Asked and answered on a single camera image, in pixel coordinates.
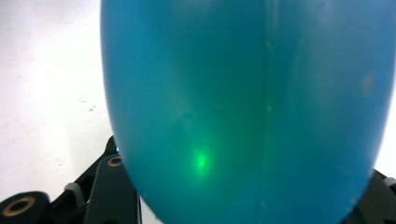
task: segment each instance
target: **green light spot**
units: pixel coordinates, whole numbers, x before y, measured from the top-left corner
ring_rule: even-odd
[[[195,152],[195,171],[198,176],[206,176],[210,169],[210,162],[206,150],[196,150]]]

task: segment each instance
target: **blue balloon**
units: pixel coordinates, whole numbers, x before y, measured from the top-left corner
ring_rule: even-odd
[[[106,99],[165,223],[338,223],[372,173],[394,0],[102,1]]]

